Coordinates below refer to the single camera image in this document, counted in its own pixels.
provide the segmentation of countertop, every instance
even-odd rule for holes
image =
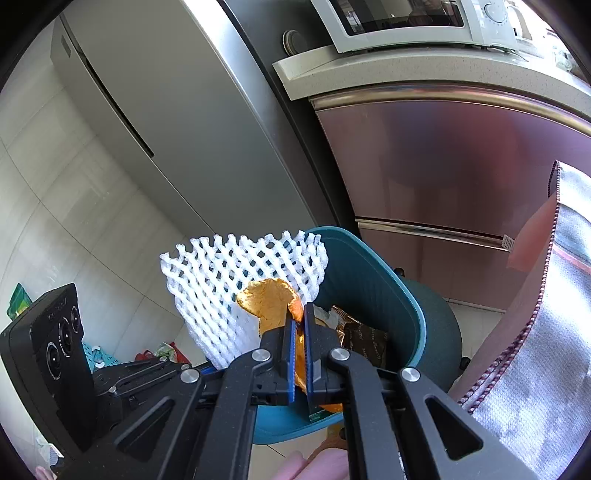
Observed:
[[[591,119],[591,88],[546,61],[473,47],[404,47],[339,54],[317,48],[274,64],[292,100],[390,82],[480,83],[549,99]]]

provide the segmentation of tile wall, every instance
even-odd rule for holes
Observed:
[[[74,282],[85,341],[121,361],[190,339],[158,256],[187,242],[88,127],[50,60],[53,25],[31,44],[0,93],[0,330],[21,283],[35,300]],[[38,432],[0,362],[0,422],[30,468]]]

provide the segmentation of trash can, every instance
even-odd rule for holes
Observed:
[[[388,347],[396,355],[397,368],[406,365],[421,368],[421,359],[426,355],[428,360],[433,360],[426,364],[436,364],[437,359],[431,359],[432,355],[425,351],[427,325],[423,311],[384,260],[359,238],[342,228],[326,226],[309,232],[322,236],[329,257],[315,305],[327,311],[332,305],[338,305],[360,322],[388,332]],[[453,372],[444,373],[444,383],[457,376],[462,356],[461,338],[457,350],[454,333],[456,330],[459,336],[459,328],[453,313],[452,318],[448,318],[454,324],[449,329],[454,337],[453,352],[449,356],[452,359],[457,357],[457,363],[452,368]],[[437,343],[445,344],[446,338],[437,339]],[[431,379],[436,384],[440,383],[437,378]],[[296,401],[288,407],[261,406],[256,416],[253,442],[266,445],[291,440],[323,429],[343,418],[342,413],[335,413],[311,423],[308,415],[304,394],[297,395]]]

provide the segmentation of microwave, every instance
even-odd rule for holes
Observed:
[[[517,50],[504,0],[311,0],[338,52],[413,43]]]

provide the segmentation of black device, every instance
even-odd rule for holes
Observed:
[[[308,400],[342,403],[352,480],[534,479],[476,420],[414,368],[373,367],[316,325],[266,332],[224,371],[166,358],[90,373],[73,284],[52,290],[0,336],[17,393],[64,453],[60,480],[245,480],[259,405],[293,401],[296,329],[306,345]]]

